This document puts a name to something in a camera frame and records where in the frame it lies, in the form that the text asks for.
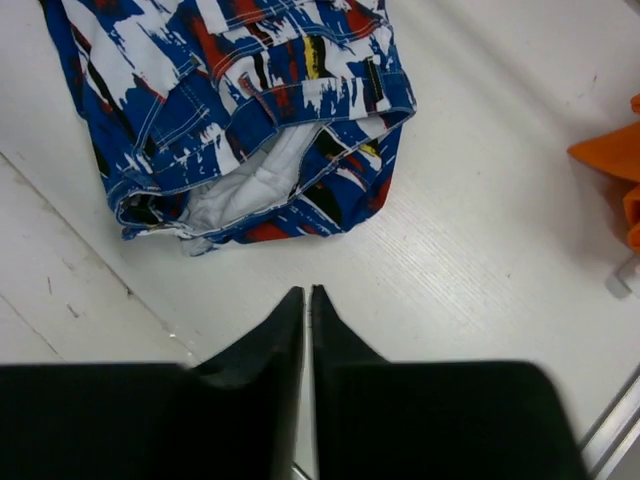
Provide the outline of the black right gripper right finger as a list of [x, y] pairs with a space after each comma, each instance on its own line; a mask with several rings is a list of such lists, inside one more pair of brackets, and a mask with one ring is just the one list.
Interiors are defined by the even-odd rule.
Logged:
[[559, 394], [523, 361], [392, 362], [310, 305], [322, 479], [584, 479]]

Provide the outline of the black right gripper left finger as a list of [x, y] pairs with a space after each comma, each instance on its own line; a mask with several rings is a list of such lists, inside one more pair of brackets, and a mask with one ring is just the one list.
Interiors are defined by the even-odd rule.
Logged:
[[304, 292], [209, 360], [1, 369], [5, 479], [289, 479]]

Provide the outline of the blue patterned trousers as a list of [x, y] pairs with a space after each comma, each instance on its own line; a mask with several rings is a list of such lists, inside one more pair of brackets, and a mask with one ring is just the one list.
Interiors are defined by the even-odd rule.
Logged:
[[124, 239], [343, 234], [384, 206], [416, 100], [382, 1], [45, 1]]

